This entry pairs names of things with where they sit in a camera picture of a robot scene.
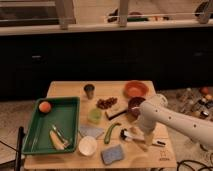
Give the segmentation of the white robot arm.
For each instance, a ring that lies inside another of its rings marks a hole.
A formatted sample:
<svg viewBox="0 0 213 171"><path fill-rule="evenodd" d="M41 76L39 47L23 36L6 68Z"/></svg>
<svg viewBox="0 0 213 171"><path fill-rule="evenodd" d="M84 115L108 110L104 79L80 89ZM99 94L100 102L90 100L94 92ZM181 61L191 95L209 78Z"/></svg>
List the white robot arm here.
<svg viewBox="0 0 213 171"><path fill-rule="evenodd" d="M162 94L155 94L143 101L139 106L139 128L149 134L159 122L213 149L212 122L175 112L167 105L168 101Z"/></svg>

